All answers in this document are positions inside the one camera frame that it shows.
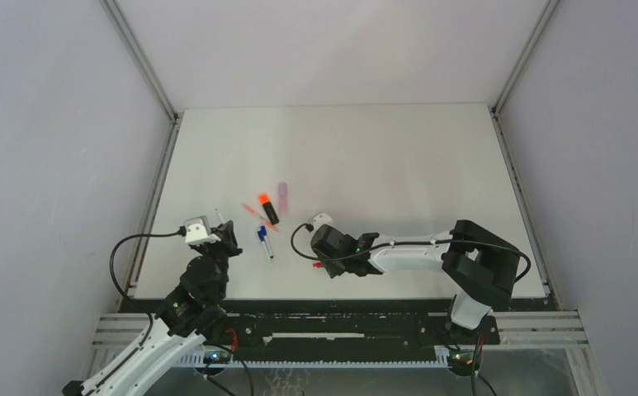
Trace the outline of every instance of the gray wall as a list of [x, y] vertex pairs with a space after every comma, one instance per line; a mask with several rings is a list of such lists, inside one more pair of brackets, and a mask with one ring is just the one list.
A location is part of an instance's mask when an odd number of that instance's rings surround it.
[[0, 1], [0, 394], [80, 374], [167, 129], [97, 1]]
[[562, 2], [503, 127], [608, 391], [638, 394], [638, 2]]

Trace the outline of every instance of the metal frame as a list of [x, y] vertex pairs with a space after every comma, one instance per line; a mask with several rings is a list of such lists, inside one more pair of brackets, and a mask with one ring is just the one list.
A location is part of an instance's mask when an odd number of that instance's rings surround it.
[[[144, 208], [144, 215], [142, 216], [141, 223], [139, 225], [140, 232], [148, 232], [153, 227], [153, 222], [158, 208], [158, 202], [160, 200], [161, 192], [163, 190], [163, 184], [168, 172], [168, 167], [172, 159], [172, 152], [175, 147], [177, 134], [180, 130], [181, 118], [175, 112], [172, 103], [168, 99], [158, 76], [154, 72], [154, 68], [145, 55], [140, 43], [135, 37], [129, 22], [126, 20], [124, 12], [121, 6], [116, 0], [100, 0], [101, 5], [110, 17], [113, 26], [116, 28], [117, 33], [120, 35], [123, 44], [130, 53], [132, 59], [135, 61], [137, 68], [141, 72], [142, 77], [149, 85], [152, 93], [156, 97], [158, 103], [163, 108], [166, 116], [171, 121], [171, 127], [168, 131], [168, 137], [164, 146], [161, 157], [158, 161], [158, 167], [155, 173], [154, 182], [152, 183], [152, 189]], [[548, 28], [551, 18], [560, 4], [560, 0], [548, 0], [541, 15], [539, 16], [533, 31], [527, 39], [527, 42], [520, 53], [517, 61], [513, 67], [513, 70], [508, 75], [506, 83], [503, 86], [499, 97], [491, 108], [492, 122], [496, 130], [497, 138], [501, 151], [506, 162], [508, 174], [513, 184], [513, 189], [516, 195], [518, 205], [520, 207], [524, 224], [528, 232], [528, 237], [531, 240], [533, 254], [538, 263], [538, 269], [543, 277], [543, 282], [546, 281], [546, 292], [554, 298], [550, 307], [545, 309], [556, 309], [559, 305], [558, 297], [555, 291], [558, 290], [555, 286], [554, 276], [550, 273], [549, 268], [546, 265], [545, 254], [541, 247], [535, 224], [532, 221], [530, 211], [528, 208], [525, 192], [522, 188], [522, 183], [518, 177], [515, 161], [513, 155], [508, 147], [505, 133], [500, 124], [500, 114], [505, 104], [507, 103], [511, 92], [515, 88], [515, 85], [522, 75], [529, 59], [531, 58], [535, 48], [540, 42], [540, 38], [544, 31]], [[132, 253], [131, 268], [129, 270], [129, 294], [134, 295], [136, 280], [138, 279], [141, 262], [146, 249], [146, 241], [141, 240], [138, 242], [136, 248]], [[523, 304], [532, 303], [530, 306], [535, 306], [534, 301], [525, 302]], [[361, 307], [357, 311], [363, 311], [369, 307], [362, 307], [360, 302], [357, 302], [356, 307]], [[289, 304], [288, 309], [292, 309], [292, 304]], [[232, 313], [230, 316], [253, 316], [252, 313]], [[428, 313], [428, 316], [442, 316], [442, 311], [437, 313]], [[576, 312], [511, 312], [511, 313], [493, 313], [498, 321], [499, 335], [501, 337], [501, 343], [499, 345], [488, 345], [488, 349], [494, 350], [530, 350], [530, 349], [564, 349], [569, 360], [569, 366], [572, 370], [574, 382], [578, 390], [579, 395], [589, 396], [605, 396], [603, 391], [603, 383], [600, 380], [597, 366], [589, 349], [588, 340], [583, 330], [583, 324], [580, 321], [579, 315]], [[87, 360], [87, 364], [84, 367], [83, 378], [89, 378], [93, 373], [100, 370], [107, 363], [112, 361], [116, 355], [124, 349], [124, 347], [131, 342], [135, 335], [144, 328], [146, 325], [145, 315], [139, 313], [109, 313], [102, 315], [100, 323], [97, 328], [97, 332], [94, 337], [91, 352]], [[408, 341], [403, 341], [403, 345], [407, 346]], [[445, 367], [447, 363], [443, 359], [444, 353], [447, 350], [433, 349], [431, 360], [420, 361], [377, 361], [369, 363], [351, 363], [351, 362], [307, 362], [307, 361], [247, 361], [250, 367], [304, 367], [304, 368], [322, 368], [322, 367], [345, 367], [345, 368], [358, 368], [358, 367]], [[177, 366], [196, 366], [199, 367], [204, 357], [204, 352], [200, 349], [184, 356]]]
[[126, 20], [119, 3], [116, 0], [100, 0], [100, 4], [102, 8], [105, 9], [107, 16], [110, 17], [112, 25], [120, 35], [122, 43], [126, 47], [126, 50], [129, 51], [129, 55], [131, 55], [131, 58], [134, 60], [136, 67], [139, 68], [141, 76], [149, 88], [151, 88], [151, 92], [156, 97], [158, 104], [161, 105], [168, 119], [174, 122], [177, 118], [175, 109], [173, 109], [168, 95], [166, 95], [165, 90], [163, 90], [163, 85], [160, 80], [158, 80], [158, 76], [154, 72], [154, 67], [151, 65], [151, 62], [149, 62], [144, 50], [141, 48], [141, 44], [139, 44], [134, 32], [131, 30], [131, 26]]
[[525, 69], [528, 60], [530, 60], [535, 48], [540, 44], [542, 33], [549, 26], [550, 21], [555, 15], [560, 3], [561, 0], [547, 0], [547, 4], [545, 4], [545, 7], [542, 9], [542, 13], [537, 18], [535, 27], [532, 29], [530, 36], [527, 38], [525, 45], [522, 47], [522, 52], [518, 56], [516, 63], [513, 66], [513, 70], [511, 70], [511, 73], [508, 75], [508, 79], [506, 79], [506, 83], [503, 85], [499, 98], [496, 99], [496, 103], [492, 106], [495, 116], [498, 117], [498, 115], [501, 114], [503, 107], [506, 105], [508, 98], [511, 96], [513, 88], [515, 87], [518, 79], [520, 79], [522, 71]]
[[506, 162], [506, 169], [508, 170], [508, 176], [513, 184], [513, 193], [516, 196], [517, 204], [522, 215], [522, 222], [525, 224], [525, 230], [527, 237], [530, 239], [530, 246], [532, 248], [532, 255], [535, 257], [537, 264], [537, 270], [540, 272], [542, 278], [542, 284], [546, 288], [545, 292], [555, 300], [556, 305], [561, 307], [561, 301], [556, 293], [558, 290], [557, 282], [555, 281], [554, 274], [547, 266], [546, 254], [543, 252], [542, 244], [537, 236], [535, 224], [532, 220], [530, 208], [528, 206], [528, 199], [526, 198], [525, 191], [517, 174], [517, 166], [515, 159], [508, 145], [506, 135], [503, 133], [503, 129], [499, 122], [499, 118], [491, 110], [491, 121], [494, 124], [494, 130], [496, 131], [496, 138], [499, 140], [499, 146], [501, 148], [501, 154], [503, 154], [503, 160]]
[[[442, 313], [429, 313], [428, 316], [439, 317]], [[520, 351], [537, 349], [564, 349], [577, 356], [577, 351], [588, 350], [588, 340], [584, 332], [583, 325], [577, 312], [544, 312], [544, 313], [494, 313], [498, 322], [498, 332], [501, 338], [500, 345], [487, 345], [488, 350], [496, 351]], [[107, 313], [102, 315], [97, 326], [97, 331], [92, 342], [88, 365], [85, 368], [86, 377], [97, 373], [110, 361], [112, 361], [121, 351], [123, 351], [140, 332], [148, 326], [149, 321], [142, 313]], [[320, 337], [321, 333], [297, 332], [291, 337], [303, 339], [306, 342]], [[273, 333], [273, 338], [282, 338], [282, 333]], [[326, 337], [340, 337], [340, 333], [330, 333]], [[400, 336], [395, 336], [397, 343], [403, 344], [404, 348], [409, 343], [401, 341]], [[264, 368], [362, 368], [362, 367], [394, 367], [394, 368], [444, 368], [447, 362], [444, 357], [447, 349], [434, 347], [429, 360], [419, 359], [416, 361], [246, 361], [249, 367]], [[196, 351], [183, 356], [176, 364], [177, 367], [202, 367], [204, 364], [204, 348], [198, 347]], [[583, 377], [584, 361], [575, 361], [580, 378]], [[240, 366], [239, 363], [231, 363], [229, 366]]]
[[[179, 117], [175, 120], [174, 124], [171, 124], [168, 129], [168, 137], [166, 138], [165, 145], [163, 146], [163, 152], [158, 160], [158, 166], [156, 167], [156, 173], [154, 180], [151, 183], [151, 192], [149, 193], [149, 199], [146, 201], [144, 208], [144, 214], [141, 218], [141, 223], [137, 233], [149, 233], [154, 226], [154, 220], [156, 218], [156, 209], [158, 203], [161, 201], [161, 194], [163, 193], [163, 186], [165, 185], [165, 179], [168, 175], [168, 167], [172, 159], [172, 152], [175, 149], [175, 142], [177, 141], [177, 134], [180, 132], [180, 124], [182, 118]], [[135, 248], [132, 251], [130, 259], [130, 268], [127, 271], [127, 295], [134, 297], [136, 292], [136, 281], [139, 279], [139, 273], [141, 272], [141, 263], [144, 260], [144, 254], [146, 253], [146, 245], [148, 239], [139, 238], [136, 240]]]

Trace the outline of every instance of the white wall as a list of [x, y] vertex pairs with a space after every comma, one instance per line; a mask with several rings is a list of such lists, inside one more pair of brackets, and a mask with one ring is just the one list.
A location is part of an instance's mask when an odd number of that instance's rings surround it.
[[638, 394], [638, 2], [562, 2], [503, 121], [610, 394]]
[[79, 375], [167, 128], [97, 1], [0, 1], [0, 394]]
[[486, 102], [546, 0], [121, 0], [177, 110]]

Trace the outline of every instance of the transparent panel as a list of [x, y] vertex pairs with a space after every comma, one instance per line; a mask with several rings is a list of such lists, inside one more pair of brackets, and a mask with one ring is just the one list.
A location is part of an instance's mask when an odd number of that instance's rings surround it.
[[[446, 369], [251, 369], [260, 396], [392, 394], [472, 395], [469, 378]], [[486, 351], [480, 372], [499, 395], [576, 396], [564, 351]], [[248, 395], [243, 370], [228, 369], [215, 379], [231, 392]], [[477, 380], [477, 394], [490, 396]], [[224, 395], [192, 368], [170, 370], [147, 393]]]

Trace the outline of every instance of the pen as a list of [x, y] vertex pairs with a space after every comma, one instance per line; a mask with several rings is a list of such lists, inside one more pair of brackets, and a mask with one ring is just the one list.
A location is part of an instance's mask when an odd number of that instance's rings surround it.
[[267, 248], [267, 252], [270, 254], [271, 258], [275, 258], [275, 255], [272, 253], [272, 246], [270, 246], [270, 238], [267, 237], [267, 230], [264, 225], [260, 226], [260, 230], [262, 231], [262, 239], [265, 241], [265, 247]]
[[260, 239], [260, 243], [262, 244], [262, 250], [265, 252], [265, 257], [267, 258], [267, 262], [272, 263], [272, 256], [270, 256], [270, 252], [267, 250], [267, 244], [265, 243], [265, 238], [262, 235], [261, 228], [258, 228], [258, 238]]
[[277, 227], [275, 227], [274, 225], [270, 224], [269, 221], [267, 221], [266, 218], [262, 217], [258, 212], [256, 212], [255, 210], [253, 210], [252, 207], [246, 205], [246, 204], [241, 204], [243, 205], [244, 208], [246, 208], [246, 210], [253, 216], [255, 216], [256, 218], [258, 218], [260, 221], [262, 221], [263, 223], [265, 223], [265, 225], [271, 229], [272, 231], [275, 231], [276, 233], [279, 233], [280, 230], [277, 229]]

